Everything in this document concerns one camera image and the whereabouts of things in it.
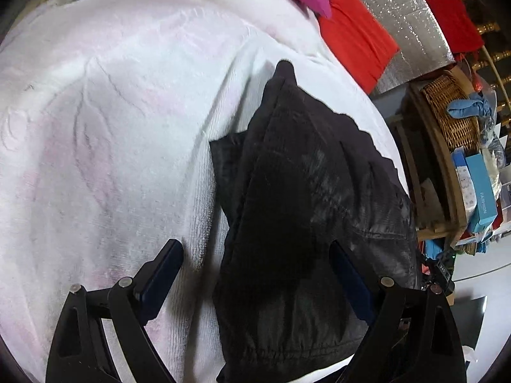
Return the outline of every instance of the red cloth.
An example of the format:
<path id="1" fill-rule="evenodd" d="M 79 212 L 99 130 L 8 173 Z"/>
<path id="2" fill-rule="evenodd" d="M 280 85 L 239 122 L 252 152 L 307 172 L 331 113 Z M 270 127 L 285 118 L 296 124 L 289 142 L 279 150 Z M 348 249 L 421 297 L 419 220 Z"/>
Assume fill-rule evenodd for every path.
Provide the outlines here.
<path id="1" fill-rule="evenodd" d="M 484 41 L 461 0 L 426 0 L 453 53 L 479 50 Z"/>
<path id="2" fill-rule="evenodd" d="M 330 7 L 332 18 L 319 18 L 321 35 L 353 79 L 370 93 L 399 47 L 360 0 L 330 0 Z"/>

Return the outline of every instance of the woven basket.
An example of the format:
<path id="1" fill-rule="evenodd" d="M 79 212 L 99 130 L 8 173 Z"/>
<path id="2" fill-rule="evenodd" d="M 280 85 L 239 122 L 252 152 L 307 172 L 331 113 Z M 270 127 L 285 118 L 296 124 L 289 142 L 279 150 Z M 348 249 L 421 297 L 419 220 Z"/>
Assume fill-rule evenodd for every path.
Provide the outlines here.
<path id="1" fill-rule="evenodd" d="M 479 123 L 475 116 L 452 118 L 447 112 L 451 101 L 467 99 L 456 78 L 445 74 L 426 85 L 422 91 L 433 111 L 440 130 L 446 140 L 449 151 L 465 147 L 466 155 L 479 152 Z"/>

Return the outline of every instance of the white bed sheet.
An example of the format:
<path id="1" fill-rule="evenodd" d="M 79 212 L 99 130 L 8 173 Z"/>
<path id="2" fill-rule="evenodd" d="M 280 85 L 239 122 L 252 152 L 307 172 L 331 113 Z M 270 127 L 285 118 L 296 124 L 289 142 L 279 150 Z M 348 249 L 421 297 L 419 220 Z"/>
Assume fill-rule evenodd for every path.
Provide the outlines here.
<path id="1" fill-rule="evenodd" d="M 171 237 L 185 263 L 146 328 L 177 381 L 215 381 L 224 361 L 210 296 L 227 223 L 208 143 L 246 129 L 280 59 L 371 134 L 406 189 L 384 120 L 313 15 L 292 0 L 264 0 L 276 17 L 257 4 L 80 0 L 40 8 L 2 44 L 0 334 L 34 381 L 44 381 L 69 286 L 132 276 Z M 292 21 L 281 27 L 286 11 Z"/>

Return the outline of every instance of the reflective insulation mat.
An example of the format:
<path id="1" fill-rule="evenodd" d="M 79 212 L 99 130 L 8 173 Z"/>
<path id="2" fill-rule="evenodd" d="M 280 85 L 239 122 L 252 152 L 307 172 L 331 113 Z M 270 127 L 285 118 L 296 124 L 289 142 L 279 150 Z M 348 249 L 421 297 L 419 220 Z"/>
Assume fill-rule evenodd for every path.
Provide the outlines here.
<path id="1" fill-rule="evenodd" d="M 361 0 L 398 43 L 374 93 L 386 92 L 454 62 L 426 0 Z"/>

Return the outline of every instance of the black fabric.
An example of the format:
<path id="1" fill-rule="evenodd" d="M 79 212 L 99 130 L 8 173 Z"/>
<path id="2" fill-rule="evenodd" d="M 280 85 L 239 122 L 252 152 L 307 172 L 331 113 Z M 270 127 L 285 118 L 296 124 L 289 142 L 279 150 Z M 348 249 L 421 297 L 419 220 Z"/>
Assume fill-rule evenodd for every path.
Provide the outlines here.
<path id="1" fill-rule="evenodd" d="M 392 161 L 282 61 L 242 134 L 210 144 L 229 222 L 214 304 L 226 383 L 284 383 L 353 354 L 367 331 L 328 262 L 348 243 L 418 285 L 410 200 Z"/>

